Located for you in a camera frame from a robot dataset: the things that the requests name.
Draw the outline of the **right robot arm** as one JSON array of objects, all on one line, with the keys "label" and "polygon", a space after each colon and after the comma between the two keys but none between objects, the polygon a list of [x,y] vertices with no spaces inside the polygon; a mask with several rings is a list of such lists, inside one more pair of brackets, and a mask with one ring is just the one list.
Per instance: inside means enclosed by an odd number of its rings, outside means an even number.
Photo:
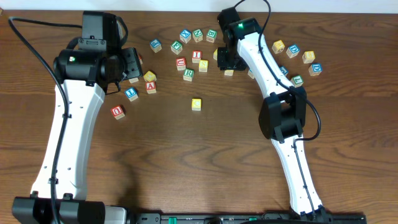
[{"label": "right robot arm", "polygon": [[290,193],[290,207],[298,215],[316,215],[320,200],[312,182],[304,152],[303,136],[307,108],[304,87],[296,87],[282,73],[271,54],[264,27],[255,18],[241,19],[235,7],[223,9],[217,17],[225,45],[218,49],[220,70],[249,68],[259,85],[263,102],[259,126],[271,140],[282,163]]}]

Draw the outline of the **green R block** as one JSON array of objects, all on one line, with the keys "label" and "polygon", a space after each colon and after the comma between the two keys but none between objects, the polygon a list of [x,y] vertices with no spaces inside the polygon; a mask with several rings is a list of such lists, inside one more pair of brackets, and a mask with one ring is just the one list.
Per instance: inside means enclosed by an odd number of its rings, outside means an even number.
[{"label": "green R block", "polygon": [[183,73],[183,80],[191,82],[193,80],[193,77],[194,77],[194,70],[189,68],[185,69]]}]

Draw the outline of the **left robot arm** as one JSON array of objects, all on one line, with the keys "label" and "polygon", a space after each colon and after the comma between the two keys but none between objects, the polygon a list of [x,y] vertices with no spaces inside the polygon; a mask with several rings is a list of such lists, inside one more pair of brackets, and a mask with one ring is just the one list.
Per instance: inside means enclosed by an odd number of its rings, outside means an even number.
[{"label": "left robot arm", "polygon": [[85,11],[82,35],[53,62],[61,87],[55,90],[55,112],[42,167],[31,195],[51,198],[54,156],[58,156],[56,199],[87,196],[86,168],[98,112],[110,84],[142,76],[134,47],[124,48],[128,31],[123,20],[107,12]]}]

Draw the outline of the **yellow C block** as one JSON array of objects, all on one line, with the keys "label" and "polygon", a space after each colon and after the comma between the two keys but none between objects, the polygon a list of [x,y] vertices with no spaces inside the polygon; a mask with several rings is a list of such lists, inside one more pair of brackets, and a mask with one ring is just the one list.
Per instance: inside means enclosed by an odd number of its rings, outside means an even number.
[{"label": "yellow C block", "polygon": [[200,111],[201,110],[201,99],[200,98],[193,98],[192,99],[192,110],[193,111]]}]

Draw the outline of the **yellow O block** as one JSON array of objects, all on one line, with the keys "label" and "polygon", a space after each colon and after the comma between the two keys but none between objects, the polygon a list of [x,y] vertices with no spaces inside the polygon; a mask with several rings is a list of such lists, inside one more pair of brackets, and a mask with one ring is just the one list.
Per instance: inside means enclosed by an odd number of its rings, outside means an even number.
[{"label": "yellow O block", "polygon": [[225,76],[233,76],[234,70],[225,70],[224,75]]}]

